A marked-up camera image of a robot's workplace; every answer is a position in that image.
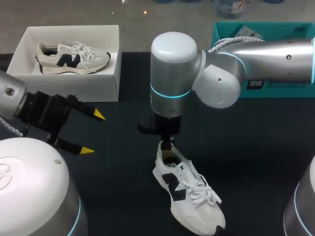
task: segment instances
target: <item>sneaker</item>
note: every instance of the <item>sneaker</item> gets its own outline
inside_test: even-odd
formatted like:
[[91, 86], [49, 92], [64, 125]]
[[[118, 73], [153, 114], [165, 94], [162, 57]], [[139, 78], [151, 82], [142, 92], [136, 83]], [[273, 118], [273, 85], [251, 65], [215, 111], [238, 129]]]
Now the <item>sneaker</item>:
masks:
[[173, 145], [171, 150], [161, 150], [160, 142], [153, 175], [169, 193], [171, 212], [183, 226], [202, 236], [223, 231], [225, 217], [218, 205], [221, 199]]
[[40, 72], [43, 74], [65, 72], [90, 74], [103, 68], [110, 58], [110, 53], [87, 47], [80, 42], [74, 42], [72, 45], [58, 44], [57, 46], [46, 46], [39, 43], [36, 49], [36, 59]]

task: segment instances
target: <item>black table surface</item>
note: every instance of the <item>black table surface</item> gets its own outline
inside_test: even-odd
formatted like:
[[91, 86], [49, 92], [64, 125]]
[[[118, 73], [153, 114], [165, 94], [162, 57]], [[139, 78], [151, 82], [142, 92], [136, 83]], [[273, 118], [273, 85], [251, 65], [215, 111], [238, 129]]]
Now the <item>black table surface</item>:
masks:
[[[10, 55], [0, 56], [5, 70]], [[123, 53], [119, 102], [92, 103], [95, 122], [73, 111], [62, 137], [96, 150], [60, 151], [87, 210], [89, 236], [192, 235], [172, 217], [152, 175], [158, 136], [140, 134], [150, 111], [150, 53]], [[11, 122], [18, 128], [22, 124]], [[13, 137], [0, 128], [0, 139]], [[32, 128], [29, 137], [44, 140]], [[240, 99], [212, 109], [190, 94], [176, 146], [219, 194], [227, 236], [282, 236], [288, 199], [315, 154], [314, 99]]]

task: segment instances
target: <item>new balance logo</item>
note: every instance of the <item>new balance logo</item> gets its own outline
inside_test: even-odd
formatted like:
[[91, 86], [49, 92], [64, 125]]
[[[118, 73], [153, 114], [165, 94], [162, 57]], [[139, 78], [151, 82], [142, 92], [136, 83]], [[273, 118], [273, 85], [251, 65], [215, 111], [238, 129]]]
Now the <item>new balance logo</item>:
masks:
[[80, 63], [80, 56], [77, 54], [75, 59], [72, 61], [72, 55], [63, 54], [59, 61], [57, 62], [57, 66], [64, 66], [66, 64], [68, 67], [76, 68]]
[[173, 173], [164, 174], [162, 178], [166, 184], [168, 184], [168, 189], [172, 195], [174, 201], [182, 201], [186, 199], [186, 190], [175, 190], [180, 184], [177, 177]]

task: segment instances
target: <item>white shoe box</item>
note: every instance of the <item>white shoe box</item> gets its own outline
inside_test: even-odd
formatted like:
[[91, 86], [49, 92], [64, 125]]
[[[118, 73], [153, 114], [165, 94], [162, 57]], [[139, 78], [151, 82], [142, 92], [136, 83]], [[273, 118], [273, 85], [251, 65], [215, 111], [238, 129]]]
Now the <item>white shoe box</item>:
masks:
[[[108, 51], [109, 63], [103, 70], [87, 75], [43, 75], [39, 71], [35, 58], [38, 43], [57, 45], [74, 41]], [[121, 63], [119, 26], [28, 27], [7, 73], [25, 81], [32, 93], [39, 90], [49, 95], [76, 95], [83, 102], [113, 102], [118, 101]]]

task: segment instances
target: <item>shoelace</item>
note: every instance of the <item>shoelace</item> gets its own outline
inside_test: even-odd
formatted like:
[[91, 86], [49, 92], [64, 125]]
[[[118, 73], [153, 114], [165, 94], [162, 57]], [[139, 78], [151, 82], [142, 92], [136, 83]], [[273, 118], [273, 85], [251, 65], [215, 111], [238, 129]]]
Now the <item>shoelace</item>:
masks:
[[183, 181], [183, 185], [188, 188], [188, 194], [190, 195], [193, 204], [198, 207], [205, 201], [210, 205], [216, 202], [221, 203], [222, 200], [215, 193], [215, 191], [209, 186], [203, 175], [200, 175], [202, 179], [196, 179], [194, 184]]
[[81, 64], [83, 65], [84, 68], [86, 68], [90, 72], [95, 72], [94, 70], [87, 68], [83, 62], [83, 58], [85, 58], [87, 61], [93, 61], [94, 60], [94, 55], [93, 55], [93, 52], [91, 51], [90, 47], [87, 47], [83, 43], [80, 43], [77, 41], [74, 43], [76, 43], [77, 45], [73, 45], [73, 48], [75, 51], [72, 53], [80, 55], [80, 61], [81, 61]]

